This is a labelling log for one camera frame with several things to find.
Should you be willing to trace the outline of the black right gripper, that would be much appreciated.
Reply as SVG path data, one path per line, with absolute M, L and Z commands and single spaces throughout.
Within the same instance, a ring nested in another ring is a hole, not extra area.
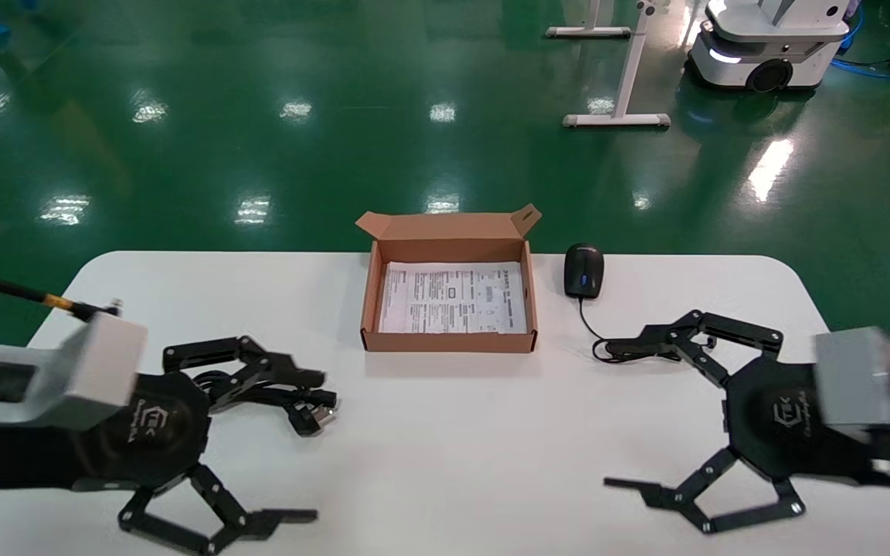
M 607 477 L 607 488 L 635 490 L 646 507 L 681 515 L 704 535 L 727 534 L 769 522 L 794 520 L 806 513 L 791 477 L 864 482 L 871 475 L 868 447 L 831 429 L 820 411 L 814 364 L 752 360 L 730 372 L 708 351 L 707 341 L 727 341 L 756 349 L 763 357 L 780 354 L 780 331 L 693 310 L 671 324 L 646 325 L 630 341 L 630 359 L 661 357 L 683 361 L 718 388 L 726 388 L 726 429 L 731 447 L 717 451 L 681 485 Z M 727 514 L 709 515 L 697 499 L 744 460 L 769 481 L 776 502 Z

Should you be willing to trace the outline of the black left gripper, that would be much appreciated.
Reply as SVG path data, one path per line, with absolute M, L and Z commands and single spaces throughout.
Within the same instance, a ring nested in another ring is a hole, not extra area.
M 192 379 L 179 373 L 236 361 L 243 366 L 233 373 L 211 370 Z M 83 472 L 74 492 L 135 490 L 120 511 L 120 529 L 187 555 L 219 555 L 237 541 L 268 541 L 282 524 L 318 520 L 312 509 L 244 509 L 211 468 L 196 464 L 207 446 L 209 402 L 213 411 L 240 402 L 326 408 L 324 372 L 301 368 L 289 354 L 268 351 L 251 337 L 169 346 L 162 372 L 139 375 L 126 407 L 78 434 Z M 200 534 L 146 510 L 176 486 L 178 477 L 187 479 L 219 518 L 215 534 Z

